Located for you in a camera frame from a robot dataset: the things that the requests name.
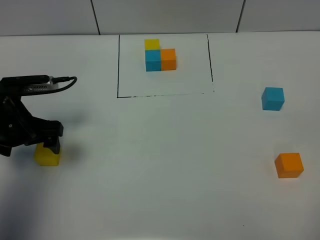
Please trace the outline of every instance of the white wall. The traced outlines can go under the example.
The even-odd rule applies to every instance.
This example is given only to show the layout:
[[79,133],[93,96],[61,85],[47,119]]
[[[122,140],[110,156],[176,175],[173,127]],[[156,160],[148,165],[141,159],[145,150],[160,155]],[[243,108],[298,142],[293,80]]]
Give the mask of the white wall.
[[0,0],[0,36],[97,35],[90,0]]
[[243,0],[93,0],[101,34],[235,32]]
[[319,0],[247,0],[239,32],[320,30]]

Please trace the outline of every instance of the black line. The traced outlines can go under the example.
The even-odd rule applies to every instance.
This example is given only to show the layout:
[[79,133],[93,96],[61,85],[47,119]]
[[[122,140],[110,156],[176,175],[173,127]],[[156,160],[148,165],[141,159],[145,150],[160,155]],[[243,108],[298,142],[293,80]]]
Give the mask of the black line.
[[152,98],[152,97],[169,97],[169,96],[185,96],[192,93],[180,93],[180,94],[164,94],[164,95],[147,95],[147,96],[119,96],[118,99],[130,99],[130,98]]
[[243,4],[242,4],[241,12],[240,12],[240,17],[239,17],[238,25],[236,26],[236,30],[235,30],[236,33],[239,31],[239,27],[240,27],[240,23],[241,23],[241,19],[242,19],[242,14],[244,13],[246,1],[247,1],[247,0],[243,0]]
[[92,0],[90,0],[90,2],[91,2],[92,10],[93,10],[93,15],[94,15],[94,19],[95,19],[96,28],[98,29],[99,35],[101,35],[101,34],[100,34],[99,25],[98,25],[98,21],[97,21],[97,16],[96,16],[96,11],[95,11],[95,7],[94,7],[94,3],[92,2]]
[[116,91],[116,98],[119,98],[119,70],[120,70],[120,34],[119,34],[119,42],[118,42],[118,87]]
[[210,54],[210,46],[209,46],[209,36],[206,35],[206,38],[208,39],[208,52],[209,52],[209,61],[210,61],[210,70],[211,70],[211,81],[214,82],[214,76],[212,75],[212,65],[211,65],[211,54]]

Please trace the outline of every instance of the cube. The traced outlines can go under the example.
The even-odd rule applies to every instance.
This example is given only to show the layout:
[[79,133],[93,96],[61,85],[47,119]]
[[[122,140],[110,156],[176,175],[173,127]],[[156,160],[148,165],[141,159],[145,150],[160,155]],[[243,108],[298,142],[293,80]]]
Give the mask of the cube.
[[261,100],[263,110],[280,111],[285,102],[284,90],[281,87],[266,87]]
[[297,178],[304,171],[299,153],[280,153],[274,163],[280,179]]
[[146,40],[144,40],[144,50],[160,50],[159,39],[146,39]]
[[177,57],[176,50],[172,49],[161,49],[161,70],[170,71],[177,69]]
[[34,160],[40,166],[58,166],[61,156],[61,148],[59,154],[54,154],[49,148],[44,147],[44,143],[36,145]]
[[161,51],[145,51],[145,69],[147,72],[161,71]]

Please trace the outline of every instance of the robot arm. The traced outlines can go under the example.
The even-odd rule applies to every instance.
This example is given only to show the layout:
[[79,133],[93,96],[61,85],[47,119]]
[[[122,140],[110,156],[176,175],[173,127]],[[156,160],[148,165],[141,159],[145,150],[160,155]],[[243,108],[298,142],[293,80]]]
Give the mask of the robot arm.
[[[73,81],[69,85],[59,88],[58,83],[70,80]],[[76,77],[47,75],[3,78],[0,81],[0,154],[9,157],[14,147],[38,143],[59,154],[63,125],[32,116],[21,102],[21,96],[58,93],[72,87],[76,81]]]

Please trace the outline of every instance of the yellow cube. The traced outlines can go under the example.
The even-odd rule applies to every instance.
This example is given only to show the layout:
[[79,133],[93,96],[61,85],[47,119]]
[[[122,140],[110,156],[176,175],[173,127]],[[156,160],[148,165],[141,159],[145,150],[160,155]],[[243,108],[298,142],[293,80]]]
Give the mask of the yellow cube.
[[34,160],[40,166],[58,166],[61,156],[61,148],[59,154],[54,154],[49,148],[44,147],[44,143],[36,145]]
[[159,39],[146,39],[146,40],[144,40],[144,49],[145,50],[160,50]]

